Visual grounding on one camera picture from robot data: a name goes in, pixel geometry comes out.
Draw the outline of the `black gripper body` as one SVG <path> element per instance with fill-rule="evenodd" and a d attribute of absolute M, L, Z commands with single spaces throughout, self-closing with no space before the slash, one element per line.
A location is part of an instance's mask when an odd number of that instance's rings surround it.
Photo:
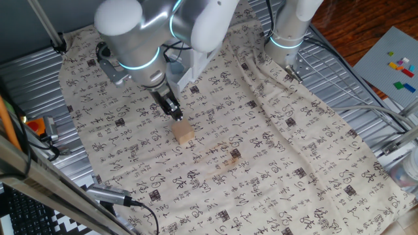
<path fill-rule="evenodd" d="M 155 102 L 161 107 L 166 115 L 182 114 L 180 104 L 166 80 L 161 81 L 156 86 L 146 86 L 145 88 L 150 92 Z"/>

